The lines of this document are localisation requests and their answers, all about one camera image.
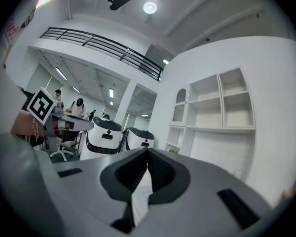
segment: wall shelf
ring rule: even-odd
[[[200,127],[222,127],[221,98],[189,103],[186,125]]]
[[[183,141],[184,131],[184,127],[170,127],[167,144],[180,148]]]
[[[217,98],[220,95],[218,77],[214,75],[191,84],[189,101]]]
[[[172,147],[178,148],[178,149],[180,148],[178,145],[175,145],[175,144],[172,144],[172,143],[169,143],[169,142],[167,142],[167,144],[172,146]]]
[[[223,127],[254,126],[253,109],[248,92],[223,97]]]
[[[187,128],[200,132],[217,132],[217,133],[252,133],[255,132],[255,127],[196,127],[187,126]]]
[[[176,93],[166,150],[173,147],[180,155],[210,162],[245,180],[256,125],[240,68],[193,82]]]
[[[248,90],[240,68],[219,74],[219,77],[222,86],[222,96]]]

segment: white column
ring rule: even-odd
[[[127,89],[124,93],[123,99],[119,105],[119,108],[116,113],[116,117],[114,119],[114,122],[122,124],[126,111],[128,109],[128,105],[130,103],[130,100],[132,99],[134,90],[136,88],[137,83],[134,80],[131,80],[127,86]]]

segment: recessed light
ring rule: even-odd
[[[74,89],[76,92],[80,93],[80,91],[79,91],[79,90],[77,90],[75,87],[73,87],[73,89]]]
[[[148,14],[153,14],[157,11],[157,5],[154,2],[146,2],[144,4],[144,11]]]
[[[113,98],[114,91],[110,89],[110,97]]]
[[[61,73],[61,71],[59,70],[59,68],[55,68],[55,70],[58,72],[58,74],[60,74],[65,80],[67,80],[67,78],[64,76],[63,73]]]

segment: person with black hair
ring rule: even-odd
[[[79,118],[83,118],[85,115],[85,105],[82,98],[78,98],[77,101],[73,101],[65,110]]]
[[[96,110],[93,110],[90,115],[89,115],[89,121],[91,121],[94,117],[94,114],[95,114]]]
[[[60,97],[60,95],[61,95],[61,90],[56,89],[55,92],[56,92],[56,97],[55,97],[55,99],[57,100],[57,102],[61,102],[61,97]]]

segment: fluorescent light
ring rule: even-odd
[[[110,89],[110,97],[113,98],[114,91]]]
[[[63,73],[61,73],[61,71],[59,70],[59,68],[55,68],[56,69],[56,71],[65,79],[65,80],[67,80],[67,78],[64,76],[64,74]]]
[[[79,91],[79,90],[77,90],[75,87],[73,87],[73,89],[74,89],[76,92],[80,93],[80,91]]]

